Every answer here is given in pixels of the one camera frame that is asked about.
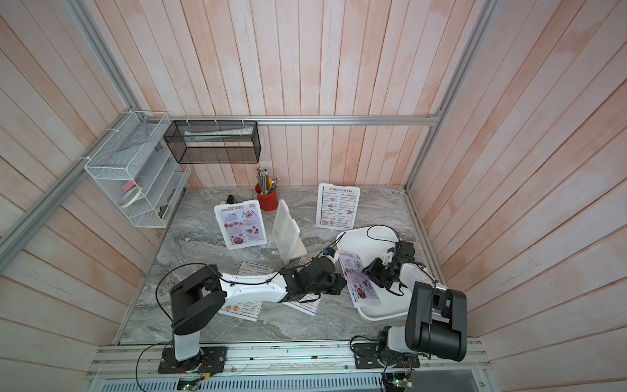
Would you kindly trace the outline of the Dim Sum Inn menu front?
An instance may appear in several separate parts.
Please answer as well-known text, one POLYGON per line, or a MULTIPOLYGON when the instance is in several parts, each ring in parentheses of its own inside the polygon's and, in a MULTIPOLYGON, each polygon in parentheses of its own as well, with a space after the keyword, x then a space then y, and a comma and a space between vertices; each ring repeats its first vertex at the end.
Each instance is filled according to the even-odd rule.
MULTIPOLYGON (((312 261, 311 258, 301 257, 292 267, 299 268, 312 261)), ((299 310, 306 315, 314 317, 318 311, 322 298, 318 294, 307 294, 301 300, 294 302, 285 302, 286 306, 291 307, 294 310, 299 310)))

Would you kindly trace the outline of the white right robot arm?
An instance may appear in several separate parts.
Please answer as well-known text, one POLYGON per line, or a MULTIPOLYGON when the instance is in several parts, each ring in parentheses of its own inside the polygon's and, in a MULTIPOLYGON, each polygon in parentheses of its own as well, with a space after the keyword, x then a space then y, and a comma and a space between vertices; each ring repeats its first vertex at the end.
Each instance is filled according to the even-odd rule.
POLYGON ((412 243, 398 241, 362 272, 377 287, 395 296, 411 296, 405 325, 386 327, 378 336, 377 354, 425 354, 462 361, 467 352, 466 295, 442 285, 427 267, 415 260, 412 243), (392 287, 398 284, 400 291, 392 287))

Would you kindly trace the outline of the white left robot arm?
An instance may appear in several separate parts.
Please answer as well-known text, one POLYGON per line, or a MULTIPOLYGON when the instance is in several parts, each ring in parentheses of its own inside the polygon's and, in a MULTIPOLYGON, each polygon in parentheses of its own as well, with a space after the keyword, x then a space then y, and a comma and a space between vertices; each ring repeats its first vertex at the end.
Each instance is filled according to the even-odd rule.
POLYGON ((205 265, 170 291, 174 356, 181 363, 200 353, 200 331, 226 305, 296 302, 309 294, 338 296, 347 286, 332 259, 323 256, 273 274, 222 274, 205 265))

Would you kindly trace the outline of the white plastic tray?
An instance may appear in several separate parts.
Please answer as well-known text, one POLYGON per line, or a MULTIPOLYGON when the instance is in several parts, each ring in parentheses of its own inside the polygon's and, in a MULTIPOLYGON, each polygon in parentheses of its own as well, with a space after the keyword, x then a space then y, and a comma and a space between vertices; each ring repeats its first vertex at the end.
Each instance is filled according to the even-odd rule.
MULTIPOLYGON (((340 252, 357 254, 365 268, 378 257, 384 259, 388 249, 393 248, 398 242, 398 235, 388 227, 377 225, 346 231, 339 239, 337 245, 339 255, 340 252)), ((404 287, 399 287, 399 284, 395 283, 391 288, 392 292, 377 287, 371 281, 381 305, 356 308, 360 317, 369 322, 404 317, 408 313, 414 283, 430 284, 432 282, 429 271, 418 264, 405 264, 401 269, 400 280, 404 287)))

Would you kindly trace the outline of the red metal pen cup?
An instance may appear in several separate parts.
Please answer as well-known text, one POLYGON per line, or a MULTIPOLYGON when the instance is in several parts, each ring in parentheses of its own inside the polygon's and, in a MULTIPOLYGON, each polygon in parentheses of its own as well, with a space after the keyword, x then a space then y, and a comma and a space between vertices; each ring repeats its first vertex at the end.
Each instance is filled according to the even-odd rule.
POLYGON ((264 194, 259 184, 255 187, 256 198, 260 204, 260 208, 264 212, 275 211, 279 206, 279 196, 276 188, 271 189, 268 194, 264 194))

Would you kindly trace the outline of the pencils and pens bundle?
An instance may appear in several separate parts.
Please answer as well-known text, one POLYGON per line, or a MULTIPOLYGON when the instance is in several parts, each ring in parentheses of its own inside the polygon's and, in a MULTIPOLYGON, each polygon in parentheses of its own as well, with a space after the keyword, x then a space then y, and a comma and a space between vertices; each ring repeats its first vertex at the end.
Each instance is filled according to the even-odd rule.
POLYGON ((271 194, 277 189, 279 178, 272 178, 268 169, 258 168, 256 171, 256 179, 260 188, 260 194, 271 194))

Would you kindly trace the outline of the black mesh basket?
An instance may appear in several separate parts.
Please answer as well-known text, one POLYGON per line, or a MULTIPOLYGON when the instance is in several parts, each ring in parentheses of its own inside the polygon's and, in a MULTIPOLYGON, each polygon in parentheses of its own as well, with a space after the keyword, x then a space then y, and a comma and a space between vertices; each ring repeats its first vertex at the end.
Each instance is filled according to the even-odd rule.
POLYGON ((164 134, 182 164, 253 164, 261 156, 257 123, 245 120, 176 120, 164 134))

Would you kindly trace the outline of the white tape roll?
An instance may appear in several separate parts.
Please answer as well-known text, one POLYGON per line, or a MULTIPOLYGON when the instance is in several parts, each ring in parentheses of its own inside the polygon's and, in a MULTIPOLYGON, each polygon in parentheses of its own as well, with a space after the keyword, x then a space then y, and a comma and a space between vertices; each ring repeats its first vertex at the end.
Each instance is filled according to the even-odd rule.
POLYGON ((120 201, 119 207, 120 208, 128 208, 130 206, 132 206, 132 204, 134 204, 135 202, 137 202, 138 200, 142 199, 143 196, 143 189, 141 186, 135 186, 132 189, 129 189, 129 191, 127 191, 126 194, 124 194, 124 196, 122 196, 122 199, 120 201))

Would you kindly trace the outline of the pink tape roll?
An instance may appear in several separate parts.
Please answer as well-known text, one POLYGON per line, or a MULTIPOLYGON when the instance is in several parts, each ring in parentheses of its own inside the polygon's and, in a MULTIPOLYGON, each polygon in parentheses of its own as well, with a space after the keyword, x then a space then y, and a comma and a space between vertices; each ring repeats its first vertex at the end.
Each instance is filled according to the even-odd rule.
POLYGON ((124 183, 122 185, 122 191, 124 193, 127 193, 128 191, 130 191, 131 189, 137 187, 140 185, 139 181, 127 181, 126 183, 124 183))

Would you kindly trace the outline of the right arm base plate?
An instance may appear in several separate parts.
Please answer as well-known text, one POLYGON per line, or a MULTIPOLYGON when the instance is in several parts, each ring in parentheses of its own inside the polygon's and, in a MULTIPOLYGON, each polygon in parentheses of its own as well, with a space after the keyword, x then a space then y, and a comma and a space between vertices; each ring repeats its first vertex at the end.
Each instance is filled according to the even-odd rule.
POLYGON ((400 353, 386 348, 380 349, 372 341, 354 341, 350 344, 357 369, 416 369, 421 367, 420 356, 413 353, 400 353))

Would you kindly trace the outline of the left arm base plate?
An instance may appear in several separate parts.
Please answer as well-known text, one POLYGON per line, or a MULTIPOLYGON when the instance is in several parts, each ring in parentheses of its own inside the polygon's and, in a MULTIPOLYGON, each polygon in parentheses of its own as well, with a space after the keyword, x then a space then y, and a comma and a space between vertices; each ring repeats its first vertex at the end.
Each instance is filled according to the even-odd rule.
POLYGON ((210 374, 223 372, 228 348, 226 346, 201 346, 191 359, 178 361, 175 349, 163 350, 158 374, 210 374))

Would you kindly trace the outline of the aluminium front rail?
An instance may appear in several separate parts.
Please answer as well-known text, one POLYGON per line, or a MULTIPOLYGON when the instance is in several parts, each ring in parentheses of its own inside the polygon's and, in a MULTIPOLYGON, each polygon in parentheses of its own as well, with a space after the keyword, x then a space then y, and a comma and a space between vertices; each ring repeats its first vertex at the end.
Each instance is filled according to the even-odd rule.
POLYGON ((162 345, 106 346, 88 368, 85 391, 498 391, 481 341, 471 339, 460 362, 426 359, 356 360, 361 340, 218 343, 196 372, 160 374, 162 345))

